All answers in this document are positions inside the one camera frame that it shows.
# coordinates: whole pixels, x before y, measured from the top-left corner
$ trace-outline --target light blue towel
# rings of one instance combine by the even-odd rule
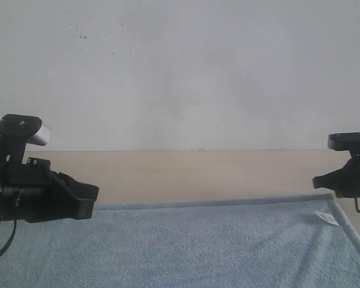
[[[360,288],[360,238],[329,194],[98,205],[17,229],[0,287]]]

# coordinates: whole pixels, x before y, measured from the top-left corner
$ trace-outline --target blue towel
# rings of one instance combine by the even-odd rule
[[[360,238],[329,194],[97,205],[17,231],[0,287],[360,287]]]

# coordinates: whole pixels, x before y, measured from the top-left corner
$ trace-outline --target screw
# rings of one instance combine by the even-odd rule
[[[20,121],[20,126],[22,127],[22,128],[25,128],[26,126],[27,126],[27,122],[26,121]]]

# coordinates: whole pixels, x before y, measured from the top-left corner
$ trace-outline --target white wall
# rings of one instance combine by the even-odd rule
[[[6,113],[50,151],[326,148],[360,131],[360,1],[0,0]]]

